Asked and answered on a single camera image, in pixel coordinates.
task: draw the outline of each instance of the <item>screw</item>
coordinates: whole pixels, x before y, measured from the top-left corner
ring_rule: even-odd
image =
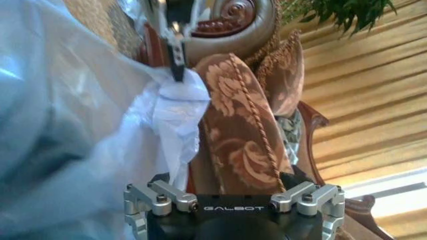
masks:
[[[199,210],[199,203],[193,202],[189,205],[189,212],[196,212]]]
[[[156,199],[157,203],[164,203],[168,200],[168,198],[164,194],[159,194],[155,199]]]
[[[277,211],[277,206],[273,202],[269,202],[268,203],[268,209],[273,210],[273,211]]]
[[[304,193],[304,194],[302,195],[302,200],[303,200],[304,202],[312,202],[312,201],[314,201],[314,196],[312,196],[311,194]]]

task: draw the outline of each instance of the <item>metal bracket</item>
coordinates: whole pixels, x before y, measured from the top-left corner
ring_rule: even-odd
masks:
[[[344,224],[346,199],[339,186],[327,184],[318,189],[312,182],[303,182],[284,193],[271,196],[269,206],[277,213],[285,213],[296,203],[298,212],[315,216],[318,211],[324,214],[323,240],[334,240],[336,229]]]
[[[269,206],[276,209],[279,213],[287,213],[291,211],[292,205],[302,198],[302,195],[312,193],[315,190],[316,185],[310,181],[304,181],[288,191],[273,194],[271,196]]]
[[[177,190],[161,180],[148,186],[127,185],[123,199],[124,221],[131,225],[137,240],[148,239],[145,212],[151,210],[152,214],[165,216],[172,212],[172,202],[181,212],[195,212],[199,207],[196,195]]]
[[[196,195],[177,190],[161,180],[151,183],[149,187],[159,194],[164,194],[168,198],[172,199],[172,202],[176,204],[176,208],[179,211],[191,213],[197,210],[199,203]]]
[[[172,211],[172,201],[167,196],[159,195],[145,186],[127,185],[123,193],[124,222],[132,227],[135,239],[148,239],[145,212],[152,210],[157,216],[165,216]]]

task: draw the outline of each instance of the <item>decorative pillow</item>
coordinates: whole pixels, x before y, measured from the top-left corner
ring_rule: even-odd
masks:
[[[292,173],[275,117],[251,69],[233,54],[195,67],[211,95],[201,120],[221,194],[284,191],[279,172]]]
[[[291,117],[303,93],[304,58],[300,33],[292,31],[277,50],[263,59],[256,78],[275,116]]]

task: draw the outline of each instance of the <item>striped curtain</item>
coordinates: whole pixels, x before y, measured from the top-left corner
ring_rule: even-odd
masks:
[[[315,131],[324,180],[348,185],[427,167],[427,1],[395,0],[376,27],[348,37],[331,22],[302,29],[303,100],[330,119]]]

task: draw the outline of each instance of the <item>translucent plastic sheet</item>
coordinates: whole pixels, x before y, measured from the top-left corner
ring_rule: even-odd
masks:
[[[123,190],[184,189],[209,96],[125,58],[60,0],[0,1],[0,239],[123,239]]]

